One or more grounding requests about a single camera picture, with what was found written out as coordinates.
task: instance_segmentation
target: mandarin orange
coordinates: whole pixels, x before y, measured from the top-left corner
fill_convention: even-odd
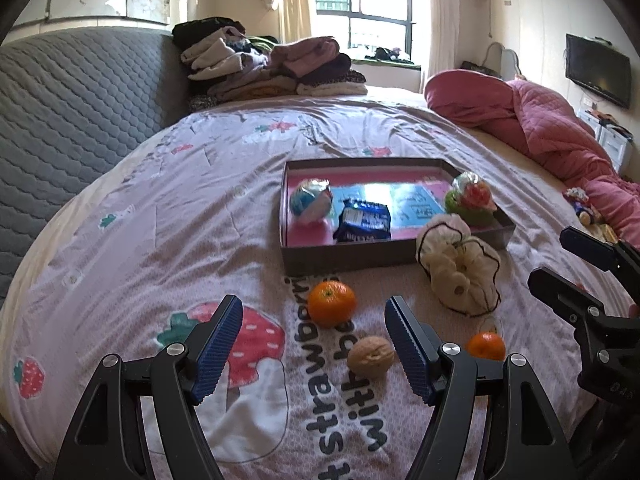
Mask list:
[[[332,328],[351,319],[356,309],[356,295],[342,282],[318,283],[309,293],[306,308],[316,325]]]
[[[502,338],[495,332],[480,332],[466,344],[466,351],[473,357],[504,361],[507,349]]]

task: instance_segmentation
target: pink comforter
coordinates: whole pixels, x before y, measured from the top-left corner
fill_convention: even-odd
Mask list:
[[[640,248],[640,186],[617,175],[593,130],[560,94],[529,81],[450,70],[431,78],[424,96],[441,116],[492,134],[568,187],[582,187],[616,233]]]

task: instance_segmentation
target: metal bolt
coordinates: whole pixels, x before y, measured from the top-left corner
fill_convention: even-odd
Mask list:
[[[184,352],[184,345],[182,343],[172,343],[166,348],[166,352],[169,355],[180,355]]]
[[[105,368],[111,368],[112,366],[115,366],[117,363],[118,363],[118,356],[114,354],[109,354],[102,360],[102,366],[104,366]]]
[[[525,359],[524,355],[521,354],[512,355],[511,362],[516,366],[524,366],[525,364],[527,364],[527,360]]]
[[[455,343],[444,343],[444,345],[442,345],[442,351],[448,355],[458,355],[460,353],[460,347]]]

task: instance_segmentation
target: blue snack bag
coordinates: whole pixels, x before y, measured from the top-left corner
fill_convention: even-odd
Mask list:
[[[391,214],[386,205],[356,198],[344,200],[344,209],[340,213],[334,240],[370,242],[389,238],[391,238]]]

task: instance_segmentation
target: wall-mounted tv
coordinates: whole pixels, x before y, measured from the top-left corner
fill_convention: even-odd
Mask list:
[[[566,76],[594,94],[629,109],[631,62],[611,47],[587,38],[566,35]]]

